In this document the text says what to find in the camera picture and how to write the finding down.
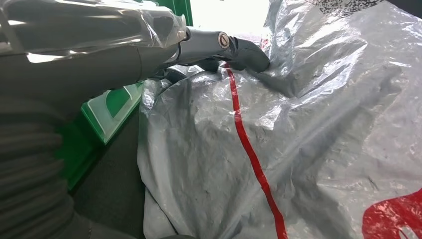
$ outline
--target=metal screw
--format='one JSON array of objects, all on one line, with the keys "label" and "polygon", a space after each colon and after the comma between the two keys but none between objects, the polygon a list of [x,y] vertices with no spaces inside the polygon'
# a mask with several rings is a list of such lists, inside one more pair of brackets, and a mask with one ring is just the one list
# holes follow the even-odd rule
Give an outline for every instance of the metal screw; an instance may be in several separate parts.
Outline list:
[{"label": "metal screw", "polygon": [[224,32],[220,32],[220,34],[218,35],[218,43],[222,48],[228,48],[228,46],[230,45],[230,39],[228,38],[227,34],[225,34]]}]

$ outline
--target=green panel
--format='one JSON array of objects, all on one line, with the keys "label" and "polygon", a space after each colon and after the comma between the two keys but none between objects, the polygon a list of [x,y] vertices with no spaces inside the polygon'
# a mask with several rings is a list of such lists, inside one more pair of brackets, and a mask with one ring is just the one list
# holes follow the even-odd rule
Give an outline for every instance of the green panel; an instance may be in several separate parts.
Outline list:
[{"label": "green panel", "polygon": [[110,91],[105,99],[105,104],[107,105],[111,116],[115,117],[129,99],[130,96],[124,88]]},{"label": "green panel", "polygon": [[193,26],[191,1],[190,0],[155,0],[160,6],[170,8],[177,16],[185,15],[186,24]]},{"label": "green panel", "polygon": [[95,161],[103,144],[82,114],[57,132],[63,138],[63,145],[55,152],[55,157],[63,159],[61,175],[67,179],[68,189],[72,190]]},{"label": "green panel", "polygon": [[141,87],[142,83],[125,86],[82,105],[82,113],[104,144],[111,140],[130,113],[139,105]]}]

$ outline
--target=plastic wrap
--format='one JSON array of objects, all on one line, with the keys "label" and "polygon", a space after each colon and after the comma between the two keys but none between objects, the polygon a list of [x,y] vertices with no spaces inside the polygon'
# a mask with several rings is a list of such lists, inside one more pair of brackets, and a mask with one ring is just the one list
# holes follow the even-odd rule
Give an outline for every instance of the plastic wrap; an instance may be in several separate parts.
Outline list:
[{"label": "plastic wrap", "polygon": [[31,62],[122,45],[162,47],[186,35],[184,16],[133,0],[0,0],[0,54]]},{"label": "plastic wrap", "polygon": [[265,28],[266,72],[150,98],[147,238],[422,238],[422,21],[386,1],[271,0]]}]

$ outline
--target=plastic bag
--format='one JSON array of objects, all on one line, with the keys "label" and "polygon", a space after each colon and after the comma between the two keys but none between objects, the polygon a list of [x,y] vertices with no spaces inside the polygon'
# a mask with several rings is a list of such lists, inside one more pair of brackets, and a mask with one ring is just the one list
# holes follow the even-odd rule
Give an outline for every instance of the plastic bag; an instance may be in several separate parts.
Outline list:
[{"label": "plastic bag", "polygon": [[265,27],[266,72],[226,66],[154,98],[146,237],[422,238],[422,21],[386,1],[272,0]]}]

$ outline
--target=red stripe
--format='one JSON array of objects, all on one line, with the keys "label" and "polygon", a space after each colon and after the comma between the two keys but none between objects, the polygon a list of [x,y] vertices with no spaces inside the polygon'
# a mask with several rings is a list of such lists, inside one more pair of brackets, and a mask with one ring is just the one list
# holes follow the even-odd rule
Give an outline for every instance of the red stripe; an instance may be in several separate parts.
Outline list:
[{"label": "red stripe", "polygon": [[234,124],[236,125],[237,134],[239,135],[240,142],[242,143],[243,148],[245,149],[252,164],[256,179],[261,185],[262,191],[264,192],[268,205],[270,206],[271,212],[273,213],[274,221],[276,224],[277,238],[287,239],[287,232],[286,227],[284,226],[283,215],[277,208],[273,195],[271,194],[270,185],[268,184],[267,178],[262,171],[258,157],[256,156],[256,153],[249,142],[248,136],[246,135],[245,128],[243,127],[242,116],[240,115],[239,97],[237,96],[237,87],[233,72],[229,69],[228,64],[226,64],[224,67],[227,69],[228,77],[230,79],[231,98],[233,100],[234,110]]}]

